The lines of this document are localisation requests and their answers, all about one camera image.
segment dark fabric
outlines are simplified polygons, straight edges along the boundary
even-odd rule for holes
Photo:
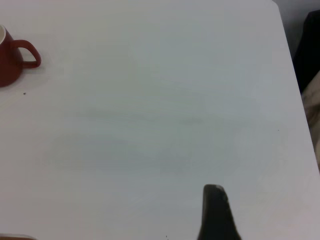
[[[320,10],[309,12],[304,21],[293,66],[302,93],[320,70]]]

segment beige fabric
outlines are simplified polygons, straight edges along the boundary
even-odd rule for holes
[[[320,169],[320,71],[303,91],[302,102]]]

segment black object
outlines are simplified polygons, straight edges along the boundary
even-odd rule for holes
[[[293,66],[302,93],[320,70],[320,10],[309,12],[304,21]]]
[[[227,194],[220,185],[203,188],[202,223],[198,240],[241,240]]]

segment table surface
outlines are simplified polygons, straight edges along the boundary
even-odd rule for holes
[[[275,3],[1,6],[42,56],[0,89],[1,233],[195,240],[203,187],[220,184],[244,240],[319,238],[319,173]]]

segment white wall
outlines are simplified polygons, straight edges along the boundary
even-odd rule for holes
[[[303,30],[303,23],[309,12],[320,10],[320,0],[273,0],[279,6],[281,18],[293,57]]]

